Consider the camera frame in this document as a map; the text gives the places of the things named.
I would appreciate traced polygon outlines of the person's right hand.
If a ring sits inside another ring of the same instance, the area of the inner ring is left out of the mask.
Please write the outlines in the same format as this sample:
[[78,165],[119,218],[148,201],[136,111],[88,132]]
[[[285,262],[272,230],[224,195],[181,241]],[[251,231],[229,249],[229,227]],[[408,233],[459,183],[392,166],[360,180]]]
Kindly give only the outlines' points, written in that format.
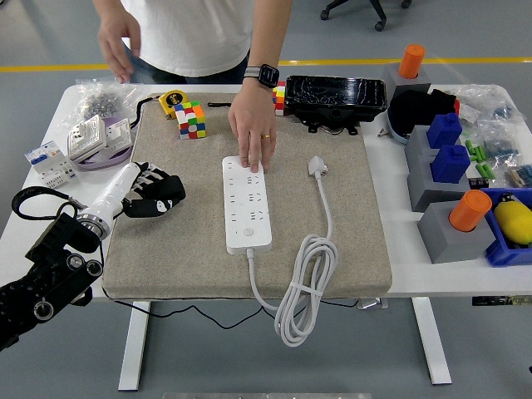
[[101,19],[98,40],[104,60],[118,82],[126,83],[131,79],[134,68],[126,55],[123,38],[130,41],[130,51],[138,57],[141,44],[140,25],[120,3],[103,7],[98,11],[98,15]]

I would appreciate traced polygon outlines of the person's left hand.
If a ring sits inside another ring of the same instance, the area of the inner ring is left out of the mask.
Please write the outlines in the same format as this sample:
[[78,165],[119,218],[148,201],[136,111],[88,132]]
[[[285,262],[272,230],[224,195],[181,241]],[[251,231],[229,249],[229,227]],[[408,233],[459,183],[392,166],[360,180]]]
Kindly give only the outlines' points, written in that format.
[[238,141],[242,166],[254,173],[259,171],[259,165],[266,170],[277,141],[273,91],[256,78],[244,78],[229,108],[228,118]]

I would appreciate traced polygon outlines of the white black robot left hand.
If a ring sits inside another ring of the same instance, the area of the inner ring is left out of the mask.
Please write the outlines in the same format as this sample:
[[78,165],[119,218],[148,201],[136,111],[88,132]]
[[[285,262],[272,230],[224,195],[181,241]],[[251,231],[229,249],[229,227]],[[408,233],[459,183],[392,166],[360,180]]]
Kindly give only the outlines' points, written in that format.
[[130,218],[152,218],[163,215],[185,197],[185,187],[178,175],[169,175],[149,162],[131,162],[80,215],[107,223],[121,213]]

